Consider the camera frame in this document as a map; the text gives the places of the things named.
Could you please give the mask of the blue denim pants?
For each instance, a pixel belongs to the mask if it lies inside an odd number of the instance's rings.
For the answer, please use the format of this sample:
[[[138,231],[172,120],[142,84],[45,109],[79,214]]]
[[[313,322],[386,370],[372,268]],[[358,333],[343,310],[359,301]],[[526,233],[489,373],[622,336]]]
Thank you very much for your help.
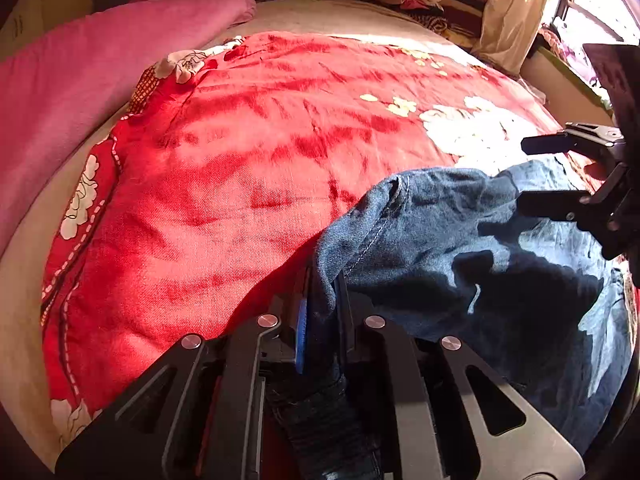
[[[314,252],[306,362],[334,335],[332,284],[344,278],[410,335],[465,341],[585,452],[631,360],[624,276],[574,224],[516,209],[521,192],[571,185],[554,158],[492,177],[430,168],[375,185]]]

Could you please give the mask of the beige bed sheet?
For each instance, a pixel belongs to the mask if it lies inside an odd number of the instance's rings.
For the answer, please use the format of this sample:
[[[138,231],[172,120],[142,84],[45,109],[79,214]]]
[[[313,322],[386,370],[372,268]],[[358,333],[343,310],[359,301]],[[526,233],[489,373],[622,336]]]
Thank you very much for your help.
[[[207,39],[209,46],[258,32],[311,32],[390,44],[476,64],[477,58],[405,16],[356,0],[280,0],[258,4],[254,18]],[[44,265],[62,213],[94,144],[122,116],[120,110],[87,134],[55,171],[16,228],[1,258],[1,406],[16,434],[9,444],[25,442],[32,463],[51,471],[58,454],[58,430],[44,371],[40,302]]]

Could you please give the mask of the pink rolled blanket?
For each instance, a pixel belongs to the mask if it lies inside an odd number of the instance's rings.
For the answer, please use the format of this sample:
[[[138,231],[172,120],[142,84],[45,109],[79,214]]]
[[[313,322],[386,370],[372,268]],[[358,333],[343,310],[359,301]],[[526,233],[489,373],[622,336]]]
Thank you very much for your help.
[[[1,63],[1,243],[50,177],[130,97],[145,67],[249,21],[255,0],[130,0]]]

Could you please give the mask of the red floral quilt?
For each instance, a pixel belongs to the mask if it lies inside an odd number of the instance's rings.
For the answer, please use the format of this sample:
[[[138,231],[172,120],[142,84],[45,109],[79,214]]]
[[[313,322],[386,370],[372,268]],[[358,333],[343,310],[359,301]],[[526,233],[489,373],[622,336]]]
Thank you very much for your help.
[[[181,335],[227,333],[280,266],[385,179],[495,176],[556,121],[484,66],[355,39],[265,32],[141,76],[90,151],[43,285],[51,412],[68,445]]]

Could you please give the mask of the cream curtain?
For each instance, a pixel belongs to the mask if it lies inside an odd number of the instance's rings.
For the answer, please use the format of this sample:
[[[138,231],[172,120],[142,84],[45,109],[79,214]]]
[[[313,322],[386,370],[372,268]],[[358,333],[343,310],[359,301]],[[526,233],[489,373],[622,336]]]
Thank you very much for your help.
[[[517,77],[537,36],[548,0],[488,0],[472,53]]]

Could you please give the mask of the window with metal bars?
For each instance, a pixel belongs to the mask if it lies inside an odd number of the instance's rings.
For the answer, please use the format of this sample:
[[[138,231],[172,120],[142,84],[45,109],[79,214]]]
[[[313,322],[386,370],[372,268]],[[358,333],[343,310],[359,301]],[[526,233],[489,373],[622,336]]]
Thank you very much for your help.
[[[639,24],[624,0],[548,0],[542,24],[567,46],[638,44]]]

